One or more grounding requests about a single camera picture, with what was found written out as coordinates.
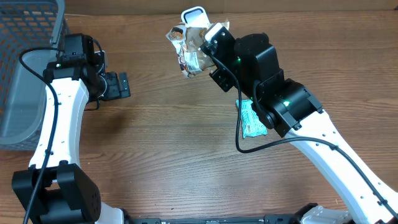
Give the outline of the mint green wet wipes pack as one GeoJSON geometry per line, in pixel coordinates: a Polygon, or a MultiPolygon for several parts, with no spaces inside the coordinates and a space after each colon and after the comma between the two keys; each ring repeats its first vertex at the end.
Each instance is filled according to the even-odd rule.
{"type": "Polygon", "coordinates": [[[258,115],[252,109],[252,100],[241,101],[240,118],[243,138],[267,135],[267,128],[260,122],[258,115]]]}

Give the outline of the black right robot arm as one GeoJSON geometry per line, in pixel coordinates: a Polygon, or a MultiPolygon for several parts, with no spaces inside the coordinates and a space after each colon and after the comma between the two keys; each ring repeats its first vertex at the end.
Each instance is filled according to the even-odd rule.
{"type": "Polygon", "coordinates": [[[385,184],[344,140],[320,101],[304,85],[285,78],[266,34],[234,38],[221,24],[204,34],[201,51],[216,69],[224,91],[238,90],[253,101],[260,122],[291,143],[326,178],[346,205],[331,210],[310,203],[291,223],[396,223],[397,192],[385,184]]]}

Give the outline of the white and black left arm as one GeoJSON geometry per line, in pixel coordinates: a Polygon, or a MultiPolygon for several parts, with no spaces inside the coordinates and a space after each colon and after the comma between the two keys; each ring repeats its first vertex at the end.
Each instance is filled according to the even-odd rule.
{"type": "Polygon", "coordinates": [[[80,132],[91,101],[127,98],[125,73],[100,75],[84,60],[50,62],[38,78],[46,106],[39,143],[29,167],[16,171],[12,188],[25,209],[24,222],[131,223],[122,208],[101,200],[97,185],[80,167],[80,132]]]}

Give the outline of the brown snack packet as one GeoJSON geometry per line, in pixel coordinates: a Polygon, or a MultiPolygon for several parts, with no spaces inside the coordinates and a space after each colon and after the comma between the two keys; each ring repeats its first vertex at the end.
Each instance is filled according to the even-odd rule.
{"type": "Polygon", "coordinates": [[[193,78],[214,66],[211,58],[200,49],[205,43],[205,33],[211,26],[212,24],[205,27],[190,27],[180,23],[165,35],[175,47],[178,64],[182,74],[187,78],[193,78]]]}

